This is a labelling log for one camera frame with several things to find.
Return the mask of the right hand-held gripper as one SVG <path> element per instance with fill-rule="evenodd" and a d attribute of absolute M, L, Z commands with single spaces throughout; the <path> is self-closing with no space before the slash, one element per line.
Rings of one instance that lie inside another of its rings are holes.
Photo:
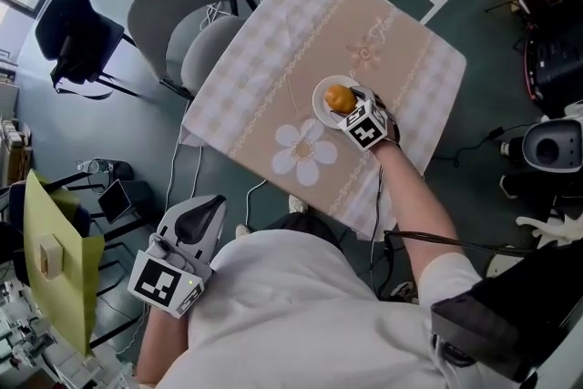
<path fill-rule="evenodd" d="M 375 99 L 374 92 L 362 86 L 353 86 L 350 90 L 359 101 L 355 110 L 340 120 L 340 130 L 359 149 L 371 149 L 384 140 L 399 145 L 397 122 Z"/>

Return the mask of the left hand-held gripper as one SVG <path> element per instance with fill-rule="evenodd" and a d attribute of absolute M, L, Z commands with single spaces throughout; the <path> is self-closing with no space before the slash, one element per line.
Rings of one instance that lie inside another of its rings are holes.
<path fill-rule="evenodd" d="M 148 247 L 137 253 L 128 291 L 152 307 L 182 317 L 213 274 L 210 262 L 226 212 L 227 201 L 220 194 L 171 207 L 149 236 Z"/>

